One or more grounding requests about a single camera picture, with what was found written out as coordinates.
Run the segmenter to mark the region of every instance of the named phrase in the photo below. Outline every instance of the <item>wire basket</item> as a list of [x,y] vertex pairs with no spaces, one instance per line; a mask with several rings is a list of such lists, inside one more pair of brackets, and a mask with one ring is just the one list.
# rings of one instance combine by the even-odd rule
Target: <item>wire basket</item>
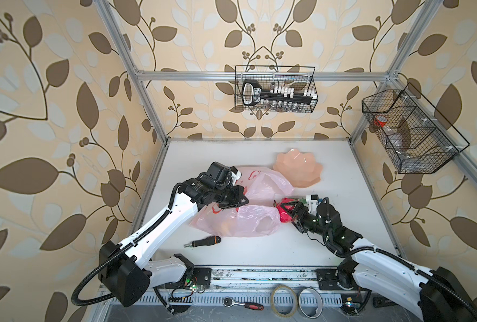
[[[433,107],[428,116],[417,104]],[[399,174],[431,174],[469,146],[469,142],[411,83],[403,90],[385,90],[362,100],[362,113]],[[462,145],[451,138],[456,136]]]
[[312,113],[319,97],[314,67],[235,66],[235,106],[275,112]]

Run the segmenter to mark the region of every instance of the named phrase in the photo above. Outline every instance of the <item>black wire basket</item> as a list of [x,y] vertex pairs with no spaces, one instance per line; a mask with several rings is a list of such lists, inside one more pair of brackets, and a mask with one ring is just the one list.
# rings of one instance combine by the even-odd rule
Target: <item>black wire basket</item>
[[314,67],[237,65],[235,106],[251,111],[312,113],[319,100],[314,72]]
[[[421,109],[419,98],[433,107],[434,115]],[[435,173],[469,146],[457,128],[411,83],[403,90],[385,90],[364,98],[362,113],[399,174]]]

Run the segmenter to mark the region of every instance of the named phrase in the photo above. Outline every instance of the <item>table surface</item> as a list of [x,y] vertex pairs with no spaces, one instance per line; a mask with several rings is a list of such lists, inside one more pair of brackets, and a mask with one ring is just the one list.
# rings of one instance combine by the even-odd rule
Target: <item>table surface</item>
[[[170,143],[158,183],[147,208],[148,222],[168,203],[172,187],[196,177],[214,162],[227,166],[267,166],[272,169],[278,153],[291,148],[311,152],[323,165],[321,181],[296,188],[293,196],[318,194],[329,197],[341,214],[343,225],[379,248],[396,254],[375,202],[346,141],[173,141]],[[153,260],[181,253],[196,265],[336,266],[342,259],[323,245],[300,234],[290,224],[265,237],[224,237],[213,246],[184,248],[209,234],[185,222],[154,254]],[[320,240],[319,235],[310,234]]]

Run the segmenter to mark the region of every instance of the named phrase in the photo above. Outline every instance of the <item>pink plastic bag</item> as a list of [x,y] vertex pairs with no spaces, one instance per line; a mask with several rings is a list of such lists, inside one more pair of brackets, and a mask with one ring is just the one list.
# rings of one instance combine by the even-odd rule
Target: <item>pink plastic bag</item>
[[216,203],[203,207],[190,226],[221,237],[258,237],[276,232],[280,213],[273,200],[292,194],[294,188],[279,172],[266,167],[239,167],[242,177],[236,184],[244,187],[246,206],[220,209]]

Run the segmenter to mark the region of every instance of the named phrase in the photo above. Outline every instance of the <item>screwdriver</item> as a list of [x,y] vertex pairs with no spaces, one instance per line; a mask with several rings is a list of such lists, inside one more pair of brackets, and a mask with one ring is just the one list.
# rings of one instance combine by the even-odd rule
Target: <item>screwdriver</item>
[[198,241],[193,241],[189,244],[186,244],[185,247],[197,247],[197,246],[212,246],[221,242],[221,237],[219,236],[209,236],[205,239]]

